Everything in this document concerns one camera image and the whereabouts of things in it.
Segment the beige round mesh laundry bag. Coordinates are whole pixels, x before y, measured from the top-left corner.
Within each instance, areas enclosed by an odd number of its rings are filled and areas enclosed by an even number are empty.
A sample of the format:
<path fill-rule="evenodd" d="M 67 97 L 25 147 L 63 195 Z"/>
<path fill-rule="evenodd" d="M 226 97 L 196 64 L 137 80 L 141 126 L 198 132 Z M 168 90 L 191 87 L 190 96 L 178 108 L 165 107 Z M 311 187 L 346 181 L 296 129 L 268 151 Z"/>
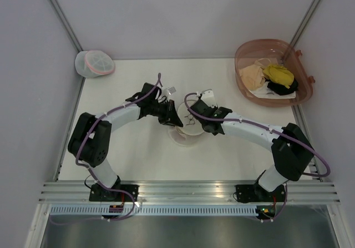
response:
<path fill-rule="evenodd" d="M 195 145 L 204 135 L 201 123 L 188 111 L 184 103 L 181 103 L 178 106 L 177 114 L 182 121 L 183 126 L 170 127 L 168 129 L 168 136 L 177 145 Z"/>

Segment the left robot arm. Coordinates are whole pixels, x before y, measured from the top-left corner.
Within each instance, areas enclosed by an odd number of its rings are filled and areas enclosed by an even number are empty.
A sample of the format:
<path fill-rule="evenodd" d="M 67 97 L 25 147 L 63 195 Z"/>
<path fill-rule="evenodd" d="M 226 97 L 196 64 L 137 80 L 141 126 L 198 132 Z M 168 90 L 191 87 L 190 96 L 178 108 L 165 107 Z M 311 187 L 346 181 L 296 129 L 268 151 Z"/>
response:
<path fill-rule="evenodd" d="M 121 106 L 100 116 L 87 112 L 79 116 L 68 151 L 75 156 L 77 165 L 88 169 L 108 201 L 116 201 L 121 195 L 120 178 L 107 160 L 111 133 L 146 116 L 156 117 L 161 125 L 183 126 L 174 101 L 159 100 L 161 94 L 162 89 L 157 85 L 145 83 L 140 92 Z"/>

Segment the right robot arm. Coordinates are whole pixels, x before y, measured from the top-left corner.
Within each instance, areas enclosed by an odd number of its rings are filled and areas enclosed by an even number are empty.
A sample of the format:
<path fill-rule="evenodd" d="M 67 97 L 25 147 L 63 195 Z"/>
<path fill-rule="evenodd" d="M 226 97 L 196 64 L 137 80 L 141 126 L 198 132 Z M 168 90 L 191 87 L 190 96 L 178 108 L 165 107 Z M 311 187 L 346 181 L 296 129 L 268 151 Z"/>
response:
<path fill-rule="evenodd" d="M 185 100 L 184 104 L 205 132 L 237 136 L 271 152 L 273 164 L 258 177 L 253 187 L 253 194 L 260 201 L 270 198 L 279 185 L 299 181 L 314 157 L 311 143 L 294 123 L 286 126 L 259 123 L 229 108 L 207 105 L 202 99 L 192 105 Z"/>

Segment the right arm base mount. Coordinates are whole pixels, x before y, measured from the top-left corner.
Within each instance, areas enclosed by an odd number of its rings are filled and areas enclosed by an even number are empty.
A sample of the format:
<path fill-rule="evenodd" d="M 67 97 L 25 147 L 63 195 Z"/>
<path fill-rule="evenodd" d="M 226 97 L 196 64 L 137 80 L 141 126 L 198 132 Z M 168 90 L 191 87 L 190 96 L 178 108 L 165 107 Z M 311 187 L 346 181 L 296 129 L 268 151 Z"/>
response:
<path fill-rule="evenodd" d="M 286 189 L 279 185 L 274 191 L 268 192 L 259 185 L 261 175 L 253 184 L 237 184 L 232 197 L 243 204 L 248 203 L 283 203 L 286 200 Z"/>

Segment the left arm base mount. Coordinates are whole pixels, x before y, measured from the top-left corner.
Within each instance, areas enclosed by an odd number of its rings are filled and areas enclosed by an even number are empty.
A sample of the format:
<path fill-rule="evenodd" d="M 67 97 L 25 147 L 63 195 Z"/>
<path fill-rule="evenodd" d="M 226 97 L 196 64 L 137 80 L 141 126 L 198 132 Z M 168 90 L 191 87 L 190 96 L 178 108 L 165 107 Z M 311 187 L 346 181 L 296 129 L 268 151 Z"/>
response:
<path fill-rule="evenodd" d="M 90 190 L 90 202 L 133 202 L 126 193 L 109 191 L 98 184 L 88 185 L 87 179 L 84 180 L 84 185 Z M 121 184 L 119 180 L 114 184 L 113 189 L 127 192 L 135 201 L 138 198 L 139 186 L 136 184 Z"/>

